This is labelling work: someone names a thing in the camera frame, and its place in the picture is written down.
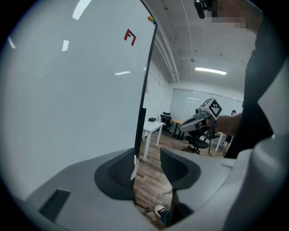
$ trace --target hand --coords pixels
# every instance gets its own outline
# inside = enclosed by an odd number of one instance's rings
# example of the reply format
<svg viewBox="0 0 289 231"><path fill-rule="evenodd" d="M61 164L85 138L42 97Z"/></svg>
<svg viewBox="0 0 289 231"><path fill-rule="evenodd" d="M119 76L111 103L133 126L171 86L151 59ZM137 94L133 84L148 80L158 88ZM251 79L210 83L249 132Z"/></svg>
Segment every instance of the hand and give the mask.
<svg viewBox="0 0 289 231"><path fill-rule="evenodd" d="M222 132L226 135L235 136L239 128L241 117L242 117L241 113L234 115L234 116L221 115L217 119L215 133ZM210 128L211 123L209 119L206 119L206 123L207 123L206 126Z"/></svg>

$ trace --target wooden floor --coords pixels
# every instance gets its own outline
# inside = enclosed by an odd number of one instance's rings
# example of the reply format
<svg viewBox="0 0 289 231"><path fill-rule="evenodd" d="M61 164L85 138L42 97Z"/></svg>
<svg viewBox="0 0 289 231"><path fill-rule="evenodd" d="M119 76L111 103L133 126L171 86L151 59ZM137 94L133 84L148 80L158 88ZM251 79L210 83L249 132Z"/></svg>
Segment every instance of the wooden floor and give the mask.
<svg viewBox="0 0 289 231"><path fill-rule="evenodd" d="M149 221L154 224L159 230L165 228L160 222L160 217L158 217L154 212L154 207L157 204L163 205L167 210L170 209L172 200L172 186L167 180L160 162L160 148L174 148L182 150L187 148L188 141L177 140L172 137L171 134L161 134L158 147L155 146L158 132L152 134L149 143L149 152L147 159L144 162L143 155L145 149L145 142L141 142L140 146L140 156L139 156L139 166L137 175L135 177L135 200L141 205L137 207L138 210L149 219ZM215 145L211 145L210 154L213 157L222 157L222 151L214 151ZM200 153L204 156L209 156L209 148L201 149Z"/></svg>

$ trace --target ceiling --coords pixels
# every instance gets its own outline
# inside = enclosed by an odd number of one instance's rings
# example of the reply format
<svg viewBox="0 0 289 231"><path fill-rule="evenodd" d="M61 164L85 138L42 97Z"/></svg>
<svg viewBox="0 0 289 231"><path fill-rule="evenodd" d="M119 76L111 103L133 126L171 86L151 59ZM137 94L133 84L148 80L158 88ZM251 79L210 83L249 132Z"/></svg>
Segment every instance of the ceiling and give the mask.
<svg viewBox="0 0 289 231"><path fill-rule="evenodd" d="M245 68L255 48L252 32L221 19L200 19L193 0L144 2L158 23L154 49L160 50L172 73L169 82L197 81L244 89ZM227 74L198 72L196 66Z"/></svg>

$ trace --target red logo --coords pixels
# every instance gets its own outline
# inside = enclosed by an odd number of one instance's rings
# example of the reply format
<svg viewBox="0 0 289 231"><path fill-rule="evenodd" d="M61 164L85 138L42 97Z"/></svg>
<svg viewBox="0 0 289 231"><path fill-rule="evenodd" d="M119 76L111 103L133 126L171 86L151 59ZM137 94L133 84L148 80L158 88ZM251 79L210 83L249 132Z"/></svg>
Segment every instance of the red logo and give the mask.
<svg viewBox="0 0 289 231"><path fill-rule="evenodd" d="M136 36L130 31L130 29L127 29L126 35L125 35L125 40L127 39L127 37L130 37L131 35L133 36L133 40L131 42L131 45L134 46Z"/></svg>

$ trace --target whiteboard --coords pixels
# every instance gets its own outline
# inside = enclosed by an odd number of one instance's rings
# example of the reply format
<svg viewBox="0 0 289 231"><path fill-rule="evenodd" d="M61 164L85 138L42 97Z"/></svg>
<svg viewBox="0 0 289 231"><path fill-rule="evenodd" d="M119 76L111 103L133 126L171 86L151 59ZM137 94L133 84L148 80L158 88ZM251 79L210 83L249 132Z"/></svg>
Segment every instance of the whiteboard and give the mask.
<svg viewBox="0 0 289 231"><path fill-rule="evenodd" d="M67 166L135 144L155 26L139 0L86 1L73 18L81 1L37 2L3 48L1 164L21 199Z"/></svg>

